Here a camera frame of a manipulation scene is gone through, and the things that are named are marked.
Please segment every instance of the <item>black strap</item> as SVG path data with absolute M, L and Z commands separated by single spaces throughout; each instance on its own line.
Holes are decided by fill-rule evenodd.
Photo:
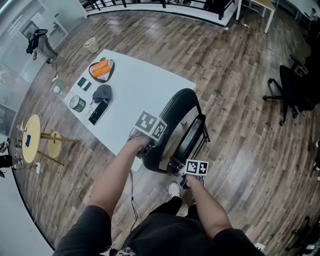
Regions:
M 94 77 L 94 76 L 91 74 L 90 69 L 91 69 L 94 65 L 98 64 L 99 62 L 92 63 L 92 64 L 89 66 L 89 74 L 90 74 L 90 76 L 91 76 L 94 80 L 96 80 L 97 82 L 99 82 L 99 83 L 104 84 L 104 83 L 108 82 L 109 79 L 111 78 L 112 74 L 114 73 L 115 66 L 116 66 L 116 63 L 114 62 L 113 59 L 110 59 L 110 61 L 113 62 L 113 65 L 112 65 L 112 68 L 111 68 L 111 70 L 110 70 L 110 72 L 109 72 L 109 75 L 108 75 L 108 79 L 107 79 L 107 80 L 100 79 L 100 78 L 96 78 L 96 77 Z

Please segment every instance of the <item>black shorts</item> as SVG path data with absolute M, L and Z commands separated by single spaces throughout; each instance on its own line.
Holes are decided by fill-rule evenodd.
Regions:
M 11 155 L 0 155 L 0 168 L 9 168 L 12 166 Z

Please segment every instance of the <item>black t-shirt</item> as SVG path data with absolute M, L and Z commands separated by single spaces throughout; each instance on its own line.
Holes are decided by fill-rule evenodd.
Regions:
M 62 238 L 54 256 L 98 256 L 111 246 L 111 219 L 88 206 Z M 110 255 L 126 256 L 263 256 L 238 229 L 225 229 L 210 240 L 200 221 L 164 213 L 149 215 Z

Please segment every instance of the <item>wooden tabletop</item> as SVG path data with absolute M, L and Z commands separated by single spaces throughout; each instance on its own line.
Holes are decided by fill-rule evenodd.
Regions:
M 30 117 L 28 122 L 25 125 L 26 132 L 23 133 L 22 138 L 22 154 L 24 160 L 30 164 L 35 159 L 38 152 L 38 146 L 40 141 L 40 119 L 37 114 L 34 114 Z M 29 146 L 26 146 L 27 136 L 30 135 Z
M 276 10 L 274 5 L 272 4 L 272 2 L 270 0 L 252 0 L 252 2 L 257 3 L 258 5 L 261 5 L 263 7 L 266 7 L 270 10 Z

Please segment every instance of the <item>t-shirt sleeve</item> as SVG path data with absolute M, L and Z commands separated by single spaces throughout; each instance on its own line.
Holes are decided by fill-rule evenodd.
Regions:
M 245 233 L 239 229 L 228 228 L 220 231 L 212 240 L 217 255 L 263 256 Z
M 95 256 L 111 246 L 111 219 L 107 212 L 88 206 L 56 247 L 53 256 Z

